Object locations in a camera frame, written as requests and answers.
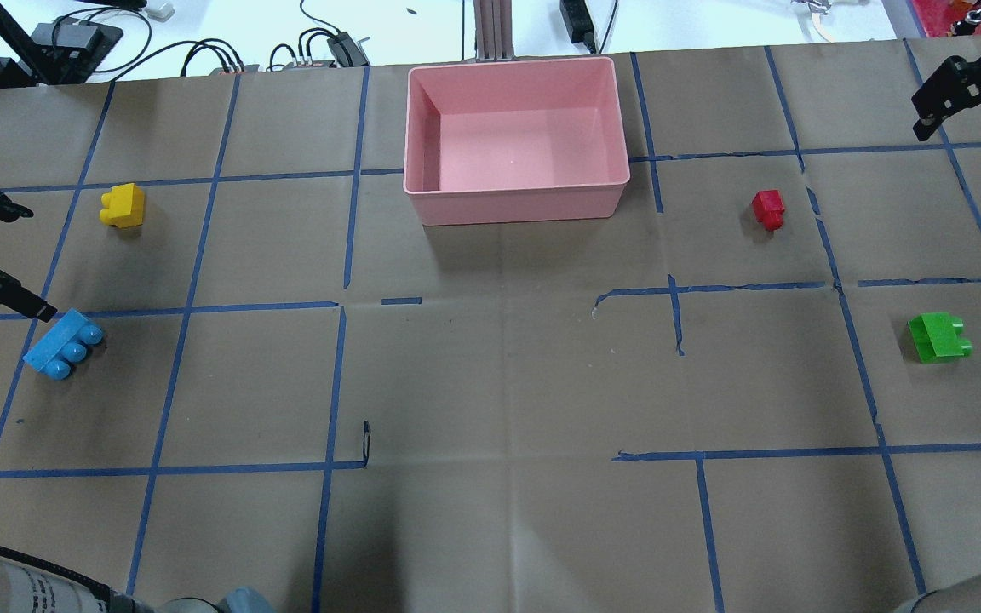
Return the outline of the black usb hub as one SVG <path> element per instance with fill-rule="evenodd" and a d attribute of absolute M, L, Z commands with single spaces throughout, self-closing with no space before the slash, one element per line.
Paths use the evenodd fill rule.
<path fill-rule="evenodd" d="M 338 66 L 342 67 L 365 67 L 370 62 L 359 44 L 355 42 L 349 32 L 336 32 L 328 39 L 328 46 L 332 57 Z"/>

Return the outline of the blue three-stud block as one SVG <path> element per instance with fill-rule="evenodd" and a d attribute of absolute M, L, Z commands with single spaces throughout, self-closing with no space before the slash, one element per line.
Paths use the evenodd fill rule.
<path fill-rule="evenodd" d="M 24 364 L 55 381 L 65 380 L 105 339 L 105 331 L 93 319 L 70 309 L 23 354 Z"/>

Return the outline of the aluminium frame post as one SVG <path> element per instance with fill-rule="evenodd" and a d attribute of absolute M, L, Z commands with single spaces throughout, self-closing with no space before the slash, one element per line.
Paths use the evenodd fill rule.
<path fill-rule="evenodd" d="M 473 5 L 475 61 L 514 60 L 513 3 L 509 0 L 476 0 Z"/>

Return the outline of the pink plastic box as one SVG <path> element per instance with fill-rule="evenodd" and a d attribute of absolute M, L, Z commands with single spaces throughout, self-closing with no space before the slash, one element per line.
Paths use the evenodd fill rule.
<path fill-rule="evenodd" d="M 611 58 L 409 70 L 404 191 L 424 226 L 604 220 L 630 177 Z"/>

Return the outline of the green two-stud block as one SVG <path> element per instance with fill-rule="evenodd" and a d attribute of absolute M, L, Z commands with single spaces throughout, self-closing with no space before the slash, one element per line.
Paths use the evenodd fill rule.
<path fill-rule="evenodd" d="M 922 364 L 949 364 L 973 353 L 973 344 L 964 335 L 964 319 L 949 312 L 922 313 L 907 327 Z"/>

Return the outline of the black power adapter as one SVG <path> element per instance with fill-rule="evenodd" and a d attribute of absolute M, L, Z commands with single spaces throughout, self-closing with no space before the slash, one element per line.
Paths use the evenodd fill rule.
<path fill-rule="evenodd" d="M 596 45 L 596 28 L 587 1 L 561 0 L 559 11 L 567 28 L 567 36 L 572 45 L 584 45 L 589 52 L 594 52 Z"/>

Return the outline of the yellow two-stud block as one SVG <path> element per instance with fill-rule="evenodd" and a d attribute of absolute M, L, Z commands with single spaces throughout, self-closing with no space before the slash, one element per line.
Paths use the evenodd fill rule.
<path fill-rule="evenodd" d="M 117 229 L 141 226 L 145 220 L 146 194 L 136 183 L 113 186 L 101 194 L 99 221 Z"/>

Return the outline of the red small block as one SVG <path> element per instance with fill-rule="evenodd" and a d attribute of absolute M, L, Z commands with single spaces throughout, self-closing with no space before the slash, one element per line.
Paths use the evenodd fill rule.
<path fill-rule="evenodd" d="M 785 225 L 785 201 L 779 190 L 760 190 L 751 202 L 755 220 L 767 232 L 777 232 Z"/>

